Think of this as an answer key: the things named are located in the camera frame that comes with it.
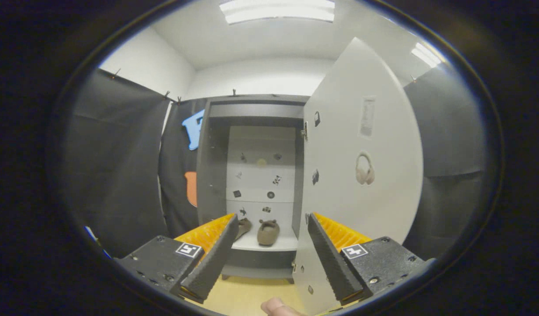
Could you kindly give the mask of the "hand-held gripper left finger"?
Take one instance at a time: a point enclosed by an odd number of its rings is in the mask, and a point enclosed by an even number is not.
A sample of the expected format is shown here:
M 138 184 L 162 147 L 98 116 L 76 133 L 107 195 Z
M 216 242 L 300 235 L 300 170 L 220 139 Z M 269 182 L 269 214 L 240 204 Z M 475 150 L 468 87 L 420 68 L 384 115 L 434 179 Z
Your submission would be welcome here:
M 203 303 L 229 259 L 238 231 L 237 215 L 227 214 L 177 238 L 153 237 L 116 262 L 152 288 Z

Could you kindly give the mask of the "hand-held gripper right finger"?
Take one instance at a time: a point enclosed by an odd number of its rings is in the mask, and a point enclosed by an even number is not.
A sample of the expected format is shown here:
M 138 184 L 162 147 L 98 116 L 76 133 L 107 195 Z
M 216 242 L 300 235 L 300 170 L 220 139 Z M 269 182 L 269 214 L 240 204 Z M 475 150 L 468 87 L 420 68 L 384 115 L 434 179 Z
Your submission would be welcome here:
M 309 246 L 323 268 L 334 298 L 345 306 L 371 302 L 421 278 L 436 263 L 424 260 L 393 238 L 370 240 L 355 230 L 312 212 L 305 223 Z

